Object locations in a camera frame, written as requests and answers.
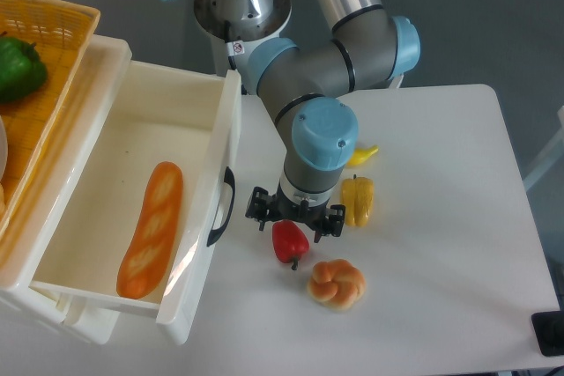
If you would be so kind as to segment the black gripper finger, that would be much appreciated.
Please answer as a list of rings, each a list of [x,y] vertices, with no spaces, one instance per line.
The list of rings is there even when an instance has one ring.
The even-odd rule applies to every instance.
[[[329,208],[321,205],[308,211],[308,228],[314,232],[315,243],[318,243],[322,237],[339,237],[344,223],[345,206],[343,204],[334,204]]]
[[[268,191],[261,187],[254,187],[249,198],[245,217],[255,220],[260,231],[264,230],[267,222],[274,222],[278,218],[276,208],[277,197],[270,195]]]

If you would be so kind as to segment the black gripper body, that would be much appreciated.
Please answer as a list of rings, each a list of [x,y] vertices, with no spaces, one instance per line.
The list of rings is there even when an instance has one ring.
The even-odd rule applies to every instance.
[[[328,202],[315,203],[305,199],[297,202],[278,191],[274,200],[275,221],[291,220],[305,225],[317,225],[325,216]]]

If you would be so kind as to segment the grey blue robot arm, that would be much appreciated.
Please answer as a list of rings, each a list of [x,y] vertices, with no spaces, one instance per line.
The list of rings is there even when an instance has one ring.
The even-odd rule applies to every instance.
[[[276,192],[255,188],[247,217],[302,223],[321,238],[344,227],[346,208],[330,198],[358,137],[356,116],[339,99],[413,69],[420,40],[411,21],[391,17],[381,0],[318,1],[331,40],[312,51],[281,36],[290,0],[194,0],[193,12],[218,74],[241,74],[286,148]]]

